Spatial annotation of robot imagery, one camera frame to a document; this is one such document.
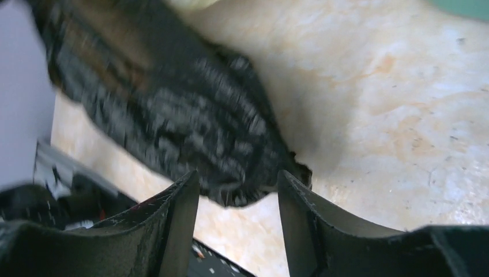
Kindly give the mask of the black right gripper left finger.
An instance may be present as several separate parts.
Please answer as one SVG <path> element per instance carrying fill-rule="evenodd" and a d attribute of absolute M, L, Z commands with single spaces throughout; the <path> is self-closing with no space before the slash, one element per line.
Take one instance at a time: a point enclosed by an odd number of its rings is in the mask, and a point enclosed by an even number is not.
<path fill-rule="evenodd" d="M 92 276 L 186 276 L 199 199 L 195 171 L 93 226 Z"/>

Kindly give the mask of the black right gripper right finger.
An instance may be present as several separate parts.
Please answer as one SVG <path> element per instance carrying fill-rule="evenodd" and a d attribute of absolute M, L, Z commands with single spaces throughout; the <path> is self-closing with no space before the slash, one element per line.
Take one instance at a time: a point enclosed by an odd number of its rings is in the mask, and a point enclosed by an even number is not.
<path fill-rule="evenodd" d="M 360 218 L 306 188 L 278 179 L 280 219 L 291 276 L 405 276 L 391 229 Z"/>

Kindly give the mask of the black trash bag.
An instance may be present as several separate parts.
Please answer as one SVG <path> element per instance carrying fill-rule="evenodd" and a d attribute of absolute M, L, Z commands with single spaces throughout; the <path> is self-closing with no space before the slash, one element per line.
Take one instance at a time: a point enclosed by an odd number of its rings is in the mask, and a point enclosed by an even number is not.
<path fill-rule="evenodd" d="M 286 170 L 310 188 L 251 62 L 211 43 L 162 1 L 28 1 L 52 83 L 115 143 L 171 180 L 245 207 Z"/>

